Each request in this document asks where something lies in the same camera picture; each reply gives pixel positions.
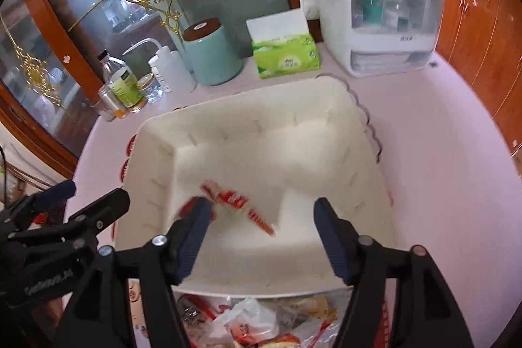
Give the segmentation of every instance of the brown lid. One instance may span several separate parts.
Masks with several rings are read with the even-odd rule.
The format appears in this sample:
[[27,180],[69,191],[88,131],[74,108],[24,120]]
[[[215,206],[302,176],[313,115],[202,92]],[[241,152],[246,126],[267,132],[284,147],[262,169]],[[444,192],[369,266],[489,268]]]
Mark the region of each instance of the brown lid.
[[211,33],[214,33],[220,27],[221,22],[219,21],[219,18],[201,20],[196,24],[192,24],[189,28],[187,28],[187,30],[183,32],[183,39],[186,42],[201,39]]

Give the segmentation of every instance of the pink table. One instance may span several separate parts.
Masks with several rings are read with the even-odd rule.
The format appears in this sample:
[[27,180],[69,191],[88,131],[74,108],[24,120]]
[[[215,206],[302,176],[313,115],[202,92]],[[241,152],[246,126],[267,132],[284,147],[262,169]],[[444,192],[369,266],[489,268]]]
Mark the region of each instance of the pink table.
[[[469,86],[437,54],[437,67],[364,79],[346,77],[320,46],[322,70],[347,79],[383,143],[380,168],[395,201],[399,247],[429,249],[463,311],[477,348],[489,347],[522,299],[522,184],[493,120]],[[76,168],[66,217],[121,186],[130,138],[148,118],[174,108],[271,84],[252,58],[221,86],[167,94],[124,120],[98,120]],[[110,232],[100,245],[111,244]]]

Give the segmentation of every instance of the mint green canister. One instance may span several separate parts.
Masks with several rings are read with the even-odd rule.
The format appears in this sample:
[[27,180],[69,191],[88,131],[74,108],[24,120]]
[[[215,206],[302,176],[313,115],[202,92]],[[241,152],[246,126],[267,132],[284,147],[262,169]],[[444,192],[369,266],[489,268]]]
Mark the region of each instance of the mint green canister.
[[183,40],[194,76],[200,84],[221,84],[241,71],[243,63],[227,40],[218,18],[192,24],[183,32]]

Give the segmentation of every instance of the white plastic tray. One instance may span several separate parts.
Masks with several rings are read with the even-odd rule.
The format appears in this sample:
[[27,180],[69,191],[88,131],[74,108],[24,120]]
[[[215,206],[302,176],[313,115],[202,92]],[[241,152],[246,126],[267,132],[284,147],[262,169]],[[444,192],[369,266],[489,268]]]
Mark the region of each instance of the white plastic tray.
[[288,296],[343,286],[313,221],[326,196],[360,234],[392,247],[390,199],[359,112],[330,77],[280,84],[147,120],[123,188],[130,210],[116,246],[144,244],[213,179],[251,199],[277,227],[270,237],[241,215],[210,224],[194,270],[178,290],[203,295]]

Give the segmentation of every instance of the wooden cupboard door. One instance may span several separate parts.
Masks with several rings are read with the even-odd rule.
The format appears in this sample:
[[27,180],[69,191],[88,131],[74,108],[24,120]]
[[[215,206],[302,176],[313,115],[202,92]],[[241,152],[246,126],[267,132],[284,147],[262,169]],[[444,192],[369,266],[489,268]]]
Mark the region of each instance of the wooden cupboard door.
[[444,0],[444,9],[435,50],[446,61],[450,59],[453,45],[455,45],[463,9],[464,0]]
[[500,0],[497,23],[482,67],[472,87],[494,116],[520,74],[522,3]]
[[522,78],[520,76],[495,115],[495,122],[511,152],[515,152],[522,143]]
[[477,77],[493,34],[499,0],[464,0],[464,3],[449,63],[471,85]]

